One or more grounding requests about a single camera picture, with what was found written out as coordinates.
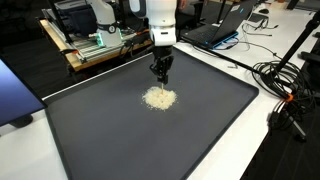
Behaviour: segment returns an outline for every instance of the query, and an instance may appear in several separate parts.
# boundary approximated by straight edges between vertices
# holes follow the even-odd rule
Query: monitor
[[[30,117],[45,107],[31,88],[0,59],[0,126]]]

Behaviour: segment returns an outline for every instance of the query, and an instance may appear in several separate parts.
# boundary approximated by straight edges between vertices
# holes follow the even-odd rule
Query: chair
[[[177,39],[180,40],[181,30],[185,28],[195,28],[200,22],[203,0],[187,0],[186,8],[176,11]]]

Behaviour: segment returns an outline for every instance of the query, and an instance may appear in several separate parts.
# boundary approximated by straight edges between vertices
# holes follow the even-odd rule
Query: laptop
[[[238,35],[237,29],[243,20],[247,19],[256,0],[246,0],[232,5],[222,24],[214,26],[205,24],[192,31],[184,33],[181,38],[191,44],[214,49]]]

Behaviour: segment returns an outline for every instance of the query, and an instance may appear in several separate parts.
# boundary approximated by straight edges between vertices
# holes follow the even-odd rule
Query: desk
[[[50,24],[47,20],[40,20],[40,25],[42,26],[43,30],[49,35],[49,37],[52,39],[52,41],[56,44],[59,51],[64,50],[64,49],[70,49],[70,47],[62,40],[62,38],[55,31],[55,29],[52,26],[50,26]],[[133,50],[145,47],[150,44],[151,44],[151,40],[147,40],[143,44],[135,45],[133,47]],[[128,48],[123,48],[121,54],[124,54],[127,50],[128,50]],[[75,72],[77,72],[77,71],[89,68],[93,65],[99,64],[101,62],[118,57],[120,55],[119,51],[120,51],[120,48],[118,48],[116,52],[109,53],[107,55],[104,55],[104,56],[96,59],[96,60],[88,61],[85,63],[81,63],[80,59],[76,55],[70,53],[70,54],[66,54],[66,60],[71,65],[73,70]]]
[[[265,33],[272,33],[272,37],[249,36],[249,41],[269,47],[279,56],[283,56],[312,16],[309,12],[301,10],[270,9],[270,13],[270,26],[278,24],[279,28],[264,30]],[[316,38],[310,36],[297,52],[310,51],[315,42]],[[236,78],[257,86],[250,72],[243,68],[228,68],[232,65],[231,63],[201,53],[186,43],[177,43],[176,47]],[[257,62],[273,60],[272,54],[264,49],[252,46],[249,51],[246,51],[245,44],[239,44],[221,53],[250,66]],[[290,62],[299,67],[304,63],[296,55]],[[278,101],[260,88],[258,97],[230,126],[189,179],[240,179],[268,132],[268,114]],[[0,179],[67,179],[44,111],[35,113],[34,118],[35,121],[27,127],[7,132],[0,138],[2,164]],[[2,127],[0,133],[9,128]]]

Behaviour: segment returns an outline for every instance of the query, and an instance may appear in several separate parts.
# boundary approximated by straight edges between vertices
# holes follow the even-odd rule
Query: black rubber mat
[[[153,55],[46,100],[70,179],[184,179],[258,89],[174,49],[166,89],[177,102],[150,110],[142,95],[159,86]]]

